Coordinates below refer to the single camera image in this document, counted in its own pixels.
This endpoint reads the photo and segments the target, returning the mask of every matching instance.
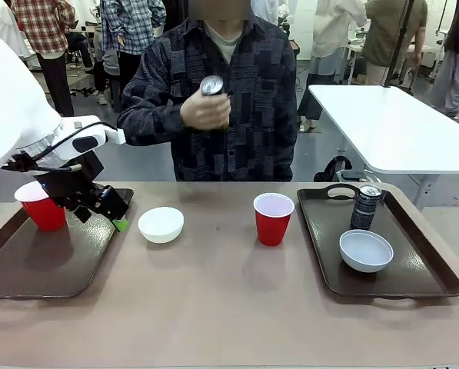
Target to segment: black can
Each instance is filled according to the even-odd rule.
[[[224,80],[218,75],[209,75],[202,80],[200,90],[204,96],[222,95],[224,93]]]
[[[371,184],[359,188],[358,199],[352,212],[351,228],[369,230],[373,224],[376,207],[381,198],[381,189]]]

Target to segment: plastic cup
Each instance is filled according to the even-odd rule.
[[[261,194],[253,201],[258,240],[265,246],[278,246],[288,229],[294,202],[282,194]]]
[[[40,231],[56,231],[65,224],[65,210],[59,208],[37,181],[19,188],[14,197],[20,201]]]

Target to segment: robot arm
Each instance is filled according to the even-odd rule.
[[[93,116],[62,118],[18,56],[0,39],[0,168],[27,172],[58,205],[86,222],[91,211],[121,220],[128,206],[111,186],[93,150],[125,135]]]

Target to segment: hand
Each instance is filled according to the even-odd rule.
[[[422,63],[422,53],[416,52],[414,55],[414,65],[418,67]]]
[[[124,36],[118,36],[118,43],[121,45],[121,46],[125,46],[125,37]]]
[[[204,96],[198,89],[183,103],[180,114],[186,127],[199,131],[224,128],[229,126],[231,100],[226,94]]]

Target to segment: olive green shirt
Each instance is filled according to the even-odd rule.
[[[366,37],[363,54],[368,62],[381,67],[390,66],[408,2],[409,0],[369,0],[366,3],[371,28]],[[426,24],[427,3],[425,0],[415,0],[399,61],[404,60],[417,30]]]

